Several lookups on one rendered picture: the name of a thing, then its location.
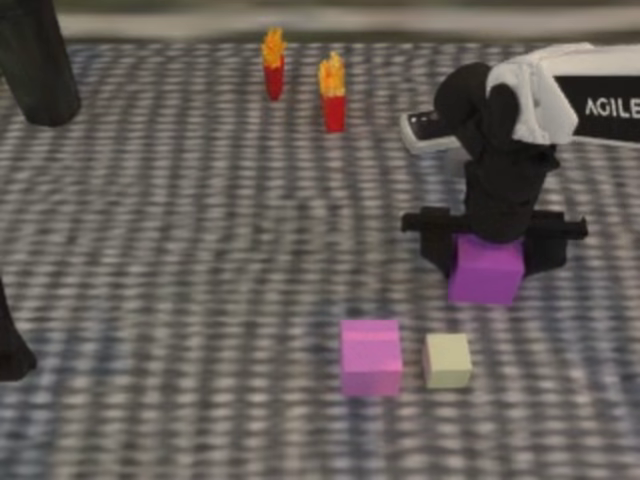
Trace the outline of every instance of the red fries container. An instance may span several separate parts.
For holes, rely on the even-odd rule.
[[[347,99],[344,95],[323,97],[324,124],[327,132],[343,132],[346,117]]]
[[[269,98],[275,102],[282,95],[284,85],[284,55],[280,57],[280,66],[272,68],[264,65],[264,81]]]

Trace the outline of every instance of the beige cube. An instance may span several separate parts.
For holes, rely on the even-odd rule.
[[[422,355],[429,389],[464,388],[471,379],[471,353],[464,333],[427,334]]]

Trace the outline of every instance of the yellow fries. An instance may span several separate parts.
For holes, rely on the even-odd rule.
[[[323,60],[318,68],[318,83],[323,97],[344,96],[344,62],[340,55],[331,52],[327,60]]]
[[[286,48],[287,42],[282,40],[282,29],[269,29],[262,44],[262,61],[264,65],[269,68],[279,67]]]

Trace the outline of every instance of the block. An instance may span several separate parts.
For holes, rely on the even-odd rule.
[[[511,305],[524,278],[522,242],[496,245],[474,235],[456,238],[457,260],[449,281],[449,301]]]
[[[398,322],[343,320],[340,330],[342,393],[359,397],[398,395],[403,370]]]
[[[471,354],[463,333],[428,334],[422,355],[429,389],[464,388],[471,379]]]

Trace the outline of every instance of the magenta block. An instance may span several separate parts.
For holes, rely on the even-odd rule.
[[[496,245],[474,235],[459,235],[456,269],[449,282],[449,301],[511,305],[522,279],[522,242]]]
[[[343,320],[340,324],[342,393],[387,397],[400,393],[402,349],[396,320]]]

